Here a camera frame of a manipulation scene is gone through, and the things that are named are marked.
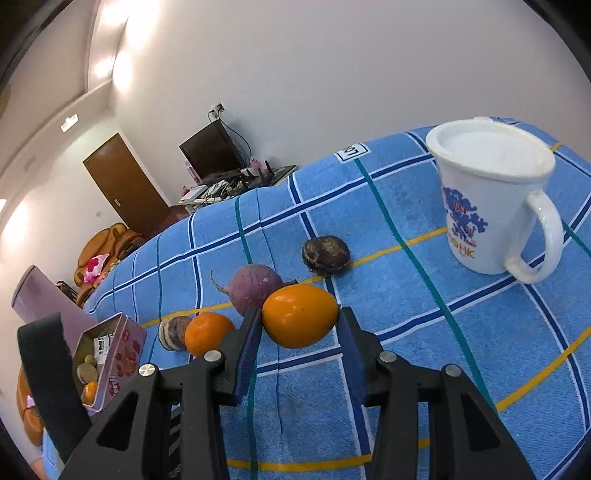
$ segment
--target purple radish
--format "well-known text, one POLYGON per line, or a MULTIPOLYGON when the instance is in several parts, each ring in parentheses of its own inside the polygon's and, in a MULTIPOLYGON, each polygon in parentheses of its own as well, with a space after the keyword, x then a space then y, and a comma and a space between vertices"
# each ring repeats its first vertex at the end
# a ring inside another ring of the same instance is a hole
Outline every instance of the purple radish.
POLYGON ((213 270, 209 275, 213 285, 230 297, 236 311, 244 316, 249 307, 262 308, 262 304, 275 290, 289 285, 272 268, 266 265, 252 264, 240 267, 227 287, 220 287, 213 279, 213 270))

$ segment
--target mug lid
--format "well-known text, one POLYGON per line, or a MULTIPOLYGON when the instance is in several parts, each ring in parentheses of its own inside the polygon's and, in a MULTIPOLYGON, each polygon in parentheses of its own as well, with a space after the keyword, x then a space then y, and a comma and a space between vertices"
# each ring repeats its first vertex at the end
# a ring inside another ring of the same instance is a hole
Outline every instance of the mug lid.
POLYGON ((426 144, 438 161, 498 180, 541 180, 556 166, 538 137, 488 118, 441 124, 427 134, 426 144))

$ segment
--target wooden door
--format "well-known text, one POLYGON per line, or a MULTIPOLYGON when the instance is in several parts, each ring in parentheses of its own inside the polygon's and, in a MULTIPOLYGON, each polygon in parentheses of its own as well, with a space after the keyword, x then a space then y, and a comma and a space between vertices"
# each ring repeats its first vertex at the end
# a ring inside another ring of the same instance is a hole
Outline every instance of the wooden door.
POLYGON ((149 235, 168 216, 170 208, 119 134, 88 157, 84 166, 129 228, 149 235))

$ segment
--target screw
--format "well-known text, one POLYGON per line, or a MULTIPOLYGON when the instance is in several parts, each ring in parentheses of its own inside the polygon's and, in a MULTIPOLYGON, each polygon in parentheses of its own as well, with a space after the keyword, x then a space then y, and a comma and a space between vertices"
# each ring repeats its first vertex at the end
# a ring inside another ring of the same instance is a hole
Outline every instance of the screw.
POLYGON ((462 369, 454 364, 446 365, 445 373, 447 373, 450 377, 459 377, 462 374, 462 369))
POLYGON ((139 374, 142 377, 149 377, 156 371, 156 367, 152 364, 144 364, 139 368, 139 374))
POLYGON ((398 358, 398 356, 394 353, 391 352, 390 350, 384 350, 383 352, 380 352, 379 354, 379 359, 387 364, 391 364, 392 362, 395 362, 396 359, 398 358))
POLYGON ((205 352, 203 358, 206 362, 217 362, 222 357, 221 352, 217 350, 210 350, 209 352, 205 352))

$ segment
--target wall socket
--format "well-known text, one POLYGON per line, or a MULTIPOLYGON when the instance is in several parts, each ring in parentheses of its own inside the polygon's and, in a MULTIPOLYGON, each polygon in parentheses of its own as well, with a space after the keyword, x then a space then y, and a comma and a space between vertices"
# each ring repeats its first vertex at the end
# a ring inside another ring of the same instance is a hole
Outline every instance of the wall socket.
POLYGON ((209 113, 212 117, 214 117, 214 119, 218 120, 220 118, 220 113, 222 113, 224 110, 225 108, 223 107, 223 105, 221 103, 218 103, 209 111, 209 113))

